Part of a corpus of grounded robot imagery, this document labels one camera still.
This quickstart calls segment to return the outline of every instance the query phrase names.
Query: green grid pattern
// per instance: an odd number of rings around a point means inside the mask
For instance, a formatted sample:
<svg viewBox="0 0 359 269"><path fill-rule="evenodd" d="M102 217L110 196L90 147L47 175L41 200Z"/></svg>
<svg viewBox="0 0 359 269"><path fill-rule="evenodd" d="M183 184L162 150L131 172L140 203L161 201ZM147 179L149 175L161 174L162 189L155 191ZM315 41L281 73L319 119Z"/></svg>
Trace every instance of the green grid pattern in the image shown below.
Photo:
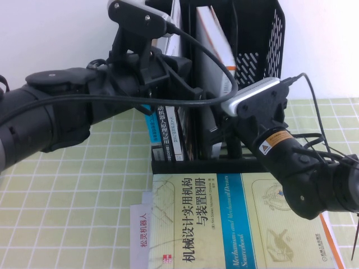
<svg viewBox="0 0 359 269"><path fill-rule="evenodd" d="M359 152L359 99L319 106L331 146ZM289 101L286 119L293 133L319 131L312 101ZM93 126L81 145L29 157L0 176L0 268L129 268L129 206L147 190L149 136L136 110ZM329 218L346 266L359 268L356 216Z"/></svg>

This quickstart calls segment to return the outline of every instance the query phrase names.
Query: white label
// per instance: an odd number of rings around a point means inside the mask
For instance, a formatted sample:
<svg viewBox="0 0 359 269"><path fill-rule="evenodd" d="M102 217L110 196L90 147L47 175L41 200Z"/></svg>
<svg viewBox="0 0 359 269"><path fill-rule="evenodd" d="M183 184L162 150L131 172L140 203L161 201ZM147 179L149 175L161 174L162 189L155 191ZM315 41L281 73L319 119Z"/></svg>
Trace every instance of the white label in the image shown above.
<svg viewBox="0 0 359 269"><path fill-rule="evenodd" d="M272 146L268 144L266 140L259 146L259 150L264 154L267 155L267 153L271 150Z"/></svg>
<svg viewBox="0 0 359 269"><path fill-rule="evenodd" d="M169 132L171 133L172 146L176 161L183 161L182 147L178 134L178 125L173 106L166 106Z"/></svg>
<svg viewBox="0 0 359 269"><path fill-rule="evenodd" d="M130 206L130 268L147 268L151 205Z"/></svg>

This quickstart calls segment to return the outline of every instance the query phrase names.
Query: white book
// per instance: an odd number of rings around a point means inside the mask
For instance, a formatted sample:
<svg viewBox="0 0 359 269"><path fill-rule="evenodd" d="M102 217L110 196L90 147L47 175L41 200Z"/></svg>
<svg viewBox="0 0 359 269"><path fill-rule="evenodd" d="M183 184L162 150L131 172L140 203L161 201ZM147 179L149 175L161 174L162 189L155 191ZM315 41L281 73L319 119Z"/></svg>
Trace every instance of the white book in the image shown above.
<svg viewBox="0 0 359 269"><path fill-rule="evenodd" d="M236 63L231 46L219 24L213 8L197 7L196 39L209 49L234 75ZM206 54L197 51L198 82L202 89L215 97L228 94L231 83L223 71Z"/></svg>
<svg viewBox="0 0 359 269"><path fill-rule="evenodd" d="M182 28L180 0L172 1L171 19L177 27L179 27L180 29ZM162 37L157 40L157 43L155 43L155 45L157 48L162 50L162 53L164 55L170 55L176 57L182 56L182 43L181 43L181 37L179 35L174 34L169 38ZM179 138L180 132L178 129L176 112L174 111L173 106L166 106L165 108L167 112L171 141L172 141L172 146L173 146L174 155L176 157L176 161L183 161L184 156L183 156L182 145Z"/></svg>
<svg viewBox="0 0 359 269"><path fill-rule="evenodd" d="M180 142L180 134L178 131L178 122L176 118L176 112L174 111L174 106L166 106L166 113L169 124L169 132L171 133L172 146L174 151L174 156L176 161L183 161L183 151L182 145Z"/></svg>

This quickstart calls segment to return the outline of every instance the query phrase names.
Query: white paper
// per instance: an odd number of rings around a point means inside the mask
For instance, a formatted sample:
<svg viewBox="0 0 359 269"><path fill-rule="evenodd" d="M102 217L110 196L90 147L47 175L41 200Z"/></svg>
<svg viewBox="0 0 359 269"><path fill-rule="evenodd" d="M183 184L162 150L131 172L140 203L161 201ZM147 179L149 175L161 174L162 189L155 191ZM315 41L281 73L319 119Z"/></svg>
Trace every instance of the white paper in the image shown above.
<svg viewBox="0 0 359 269"><path fill-rule="evenodd" d="M152 204L152 192L142 192L142 203Z"/></svg>
<svg viewBox="0 0 359 269"><path fill-rule="evenodd" d="M130 206L130 268L148 267L151 205Z"/></svg>

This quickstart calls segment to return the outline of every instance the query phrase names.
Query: publisher logo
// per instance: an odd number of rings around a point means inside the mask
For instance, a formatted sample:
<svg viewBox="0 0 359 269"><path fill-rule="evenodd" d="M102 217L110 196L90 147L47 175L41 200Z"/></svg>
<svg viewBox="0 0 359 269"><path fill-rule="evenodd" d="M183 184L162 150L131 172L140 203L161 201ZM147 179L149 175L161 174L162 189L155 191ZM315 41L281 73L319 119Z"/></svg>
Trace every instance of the publisher logo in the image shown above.
<svg viewBox="0 0 359 269"><path fill-rule="evenodd" d="M321 240L321 235L320 234L315 234L315 239L316 239L316 242L318 244L321 259L323 260L323 262L326 262L328 260L328 258L326 257L323 241Z"/></svg>
<svg viewBox="0 0 359 269"><path fill-rule="evenodd" d="M163 263L172 263L172 255L171 254L163 255Z"/></svg>

